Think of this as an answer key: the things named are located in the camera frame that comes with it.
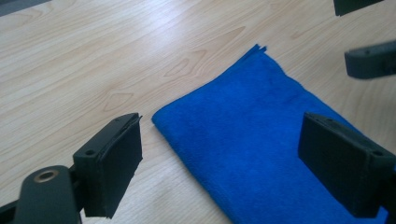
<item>microfiber cloth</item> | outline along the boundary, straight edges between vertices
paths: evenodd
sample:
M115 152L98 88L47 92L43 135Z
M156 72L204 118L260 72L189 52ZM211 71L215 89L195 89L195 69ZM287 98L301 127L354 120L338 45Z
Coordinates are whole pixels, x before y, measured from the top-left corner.
M253 47L152 121L234 223L384 223L356 219L298 158L305 111L352 126Z

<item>wooden table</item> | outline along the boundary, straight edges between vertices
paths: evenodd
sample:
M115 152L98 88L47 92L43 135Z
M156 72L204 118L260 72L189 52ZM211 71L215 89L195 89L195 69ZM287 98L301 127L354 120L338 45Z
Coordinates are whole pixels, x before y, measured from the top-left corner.
M344 51L396 39L396 1L335 17L332 0L52 0L0 18L0 203L113 118L143 115L144 160L109 221L227 223L151 122L254 44L396 152L396 77L347 76Z

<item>light wood surface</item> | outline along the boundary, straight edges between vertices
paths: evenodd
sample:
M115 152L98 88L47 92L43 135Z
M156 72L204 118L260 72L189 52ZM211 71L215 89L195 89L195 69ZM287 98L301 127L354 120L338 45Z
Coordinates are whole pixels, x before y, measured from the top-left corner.
M144 160L112 220L227 223L151 122L254 44L396 153L396 76L347 76L344 51L396 39L396 1L335 17L332 0L52 0L0 18L0 203L111 119L139 112Z

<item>wood grain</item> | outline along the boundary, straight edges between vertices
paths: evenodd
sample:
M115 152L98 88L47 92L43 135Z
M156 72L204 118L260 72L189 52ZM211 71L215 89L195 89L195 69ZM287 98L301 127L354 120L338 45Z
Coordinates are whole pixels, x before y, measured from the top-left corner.
M254 44L396 153L396 77L347 76L344 51L396 38L396 2L335 17L332 0L52 0L0 18L0 203L116 116L139 112L144 160L115 217L227 223L150 121Z

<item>blue towel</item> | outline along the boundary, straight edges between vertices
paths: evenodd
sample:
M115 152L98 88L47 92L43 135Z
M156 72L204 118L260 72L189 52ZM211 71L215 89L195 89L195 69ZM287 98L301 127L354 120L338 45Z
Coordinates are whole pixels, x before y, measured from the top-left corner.
M352 126L264 52L160 109L158 130L234 223L384 223L354 218L298 159L305 111Z

